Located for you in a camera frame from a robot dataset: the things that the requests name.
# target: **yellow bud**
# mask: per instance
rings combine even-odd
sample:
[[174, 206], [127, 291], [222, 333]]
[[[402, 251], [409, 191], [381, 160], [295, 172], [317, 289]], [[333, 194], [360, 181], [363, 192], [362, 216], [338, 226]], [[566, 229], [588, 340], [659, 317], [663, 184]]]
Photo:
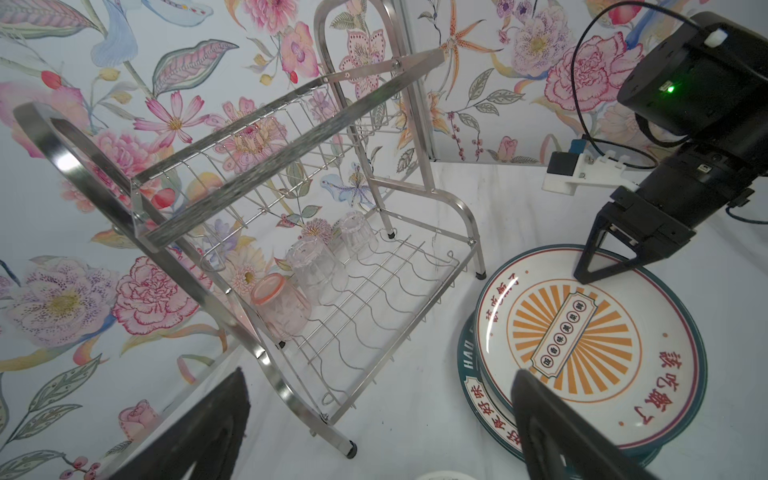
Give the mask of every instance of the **yellow bud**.
[[131, 94], [129, 94], [126, 91], [118, 90], [112, 94], [112, 98], [114, 98], [121, 104], [125, 105], [126, 103], [131, 101], [133, 97], [131, 97]]
[[101, 80], [115, 81], [118, 79], [119, 76], [120, 76], [120, 71], [115, 70], [112, 67], [104, 67], [98, 71], [98, 77]]

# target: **cup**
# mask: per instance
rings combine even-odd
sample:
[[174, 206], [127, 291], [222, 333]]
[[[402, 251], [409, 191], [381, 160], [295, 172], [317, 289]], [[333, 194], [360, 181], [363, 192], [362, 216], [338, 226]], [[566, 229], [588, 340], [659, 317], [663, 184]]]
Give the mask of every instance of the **cup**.
[[312, 312], [309, 300], [279, 273], [261, 279], [251, 290], [250, 299], [266, 327], [279, 340], [301, 333]]
[[286, 261], [313, 305], [333, 303], [349, 281], [344, 265], [319, 237], [299, 239], [288, 250]]
[[357, 210], [347, 212], [339, 222], [341, 238], [350, 257], [358, 260], [370, 257], [379, 247], [379, 239], [365, 216]]

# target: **wall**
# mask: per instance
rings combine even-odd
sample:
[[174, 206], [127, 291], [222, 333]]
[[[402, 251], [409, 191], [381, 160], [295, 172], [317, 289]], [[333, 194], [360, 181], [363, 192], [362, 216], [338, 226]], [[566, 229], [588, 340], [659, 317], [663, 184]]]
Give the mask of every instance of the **wall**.
[[[318, 3], [0, 2], [0, 477], [94, 478], [233, 342], [63, 181], [13, 108], [50, 104], [135, 175], [320, 74], [310, 27]], [[364, 1], [328, 23], [337, 69], [391, 56]], [[345, 88], [354, 98], [379, 83]], [[325, 100], [307, 105], [315, 121], [334, 112]], [[397, 103], [387, 109], [394, 116]], [[394, 135], [367, 147], [384, 147], [377, 174], [402, 177], [414, 165], [395, 156], [408, 132], [392, 122]], [[242, 169], [263, 159], [232, 148]], [[356, 162], [347, 155], [281, 202], [277, 218], [233, 237], [225, 277], [247, 291], [267, 273], [287, 274], [279, 260], [298, 236], [330, 238], [346, 210], [370, 208]], [[173, 210], [187, 187], [164, 181], [145, 194]]]
[[[583, 129], [574, 111], [570, 60], [590, 20], [615, 0], [415, 0], [406, 2], [417, 51], [440, 47], [446, 62], [426, 79], [435, 149], [442, 161], [545, 164]], [[710, 10], [765, 35], [763, 2], [659, 0], [685, 15]], [[579, 107], [593, 136], [664, 149], [637, 129], [616, 94], [634, 66], [678, 25], [623, 6], [588, 33], [577, 56]], [[661, 129], [657, 136], [669, 137]], [[650, 164], [642, 157], [639, 161]]]

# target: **white marble table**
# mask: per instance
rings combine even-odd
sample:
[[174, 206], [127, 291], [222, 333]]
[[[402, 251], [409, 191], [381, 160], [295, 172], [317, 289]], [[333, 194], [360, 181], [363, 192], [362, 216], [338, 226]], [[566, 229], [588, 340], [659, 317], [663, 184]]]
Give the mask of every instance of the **white marble table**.
[[[575, 197], [544, 192], [543, 168], [433, 166], [438, 186], [458, 195], [477, 217], [489, 275], [525, 250], [586, 241], [594, 215], [610, 193], [598, 188], [580, 189]], [[768, 217], [766, 180], [757, 185], [762, 197], [756, 195], [750, 208], [741, 209], [742, 215], [758, 217], [762, 212]], [[395, 193], [387, 206], [462, 232], [461, 222], [447, 207], [417, 204], [413, 197]], [[738, 223], [720, 211], [698, 231], [676, 256], [649, 267], [691, 312], [709, 363], [707, 393], [698, 416], [664, 446], [650, 470], [660, 478], [764, 478], [768, 228]], [[609, 250], [616, 246], [606, 243]], [[412, 479], [434, 470], [456, 470], [478, 480], [527, 478], [524, 464], [480, 426], [458, 383], [458, 333], [484, 284], [471, 270], [460, 275], [455, 289], [416, 328], [412, 341], [400, 347], [395, 362], [376, 377], [378, 384], [369, 386], [357, 409], [337, 424], [359, 447], [352, 460], [320, 437], [311, 437], [266, 383], [253, 358], [235, 352], [210, 384], [238, 364], [249, 380], [252, 407], [238, 480]]]

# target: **stacked plates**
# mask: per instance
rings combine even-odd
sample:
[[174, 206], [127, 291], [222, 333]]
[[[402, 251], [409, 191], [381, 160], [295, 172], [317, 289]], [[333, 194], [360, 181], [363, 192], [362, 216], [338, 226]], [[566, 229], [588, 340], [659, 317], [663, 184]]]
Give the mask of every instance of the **stacked plates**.
[[[679, 299], [645, 269], [581, 285], [571, 274], [582, 248], [530, 250], [493, 275], [459, 339], [459, 377], [485, 429], [519, 458], [510, 393], [528, 369], [646, 465], [701, 405], [703, 343]], [[593, 268], [621, 260], [599, 250]]]

